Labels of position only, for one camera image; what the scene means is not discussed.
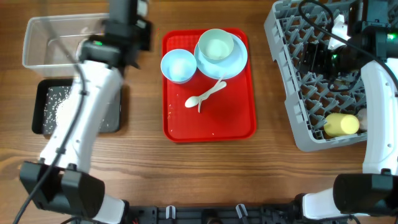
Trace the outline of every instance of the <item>red cutting board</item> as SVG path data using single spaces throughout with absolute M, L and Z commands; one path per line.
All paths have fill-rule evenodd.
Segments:
M 169 32 L 162 40 L 162 55 L 174 49 L 185 49 L 193 54 L 199 37 L 206 30 Z M 243 31 L 235 28 L 223 30 L 239 37 L 249 50 L 248 38 Z M 227 86 L 203 101 L 198 113 L 197 106 L 186 108 L 185 101 L 203 94 L 217 80 L 205 76 L 199 69 L 189 82 L 181 85 L 163 77 L 163 130 L 167 138 L 173 142 L 250 138 L 257 128 L 250 58 L 239 75 L 224 81 Z

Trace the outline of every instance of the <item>green led indicator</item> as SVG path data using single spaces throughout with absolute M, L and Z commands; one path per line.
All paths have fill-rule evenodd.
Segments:
M 387 34 L 387 39 L 394 40 L 397 38 L 397 34 Z

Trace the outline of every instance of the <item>gray plastic basket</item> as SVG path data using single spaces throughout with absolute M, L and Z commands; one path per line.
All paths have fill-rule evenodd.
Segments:
M 277 1 L 272 6 L 264 28 L 266 30 L 272 59 L 277 61 L 286 91 L 285 107 L 289 116 L 296 145 L 302 151 L 310 152 L 331 147 L 346 146 L 366 140 L 366 133 L 329 138 L 324 130 L 325 117 L 330 113 L 356 114 L 366 107 L 366 96 L 362 80 L 345 93 L 333 93 L 327 88 L 327 80 L 315 73 L 301 74 L 298 62 L 307 42 L 328 44 L 329 37 L 308 25 L 299 16 L 300 1 Z M 328 0 L 327 6 L 347 20 L 352 0 Z M 330 21 L 326 12 L 314 4 L 306 4 L 303 11 L 315 23 L 325 27 Z M 389 17 L 392 25 L 398 26 L 398 3 L 391 0 Z

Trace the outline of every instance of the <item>white spoon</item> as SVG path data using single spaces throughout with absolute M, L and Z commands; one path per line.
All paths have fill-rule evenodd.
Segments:
M 185 102 L 185 107 L 186 108 L 192 108 L 194 106 L 196 106 L 197 104 L 199 104 L 199 102 L 202 100 L 205 100 L 207 98 L 209 98 L 209 96 L 215 92 L 217 92 L 218 90 L 222 90 L 223 88 L 226 87 L 226 82 L 220 82 L 219 84 L 217 84 L 216 86 L 214 86 L 213 88 L 209 89 L 206 93 L 200 95 L 200 96 L 191 96 L 190 98 L 188 98 Z

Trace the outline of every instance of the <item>wooden surface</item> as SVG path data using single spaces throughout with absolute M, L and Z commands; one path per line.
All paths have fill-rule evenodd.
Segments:
M 47 140 L 31 129 L 37 84 L 25 69 L 22 45 L 31 0 L 0 2 L 0 223 L 11 223 L 27 193 L 19 182 L 22 161 L 35 161 Z M 53 0 L 48 14 L 107 12 L 106 1 Z M 289 202 L 296 194 L 332 187 L 340 173 L 359 173 L 366 143 L 314 153 L 300 151 L 285 110 L 279 68 L 271 59 L 263 23 L 273 0 L 152 1 L 154 50 L 142 53 L 141 70 L 129 68 L 128 122 L 95 143 L 90 174 L 107 193 L 132 205 L 236 205 Z M 245 141 L 174 144 L 162 131 L 160 41 L 175 29 L 237 27 L 249 38 L 257 131 Z M 66 215 L 32 204 L 22 223 L 60 223 Z M 362 218 L 392 223 L 391 218 Z

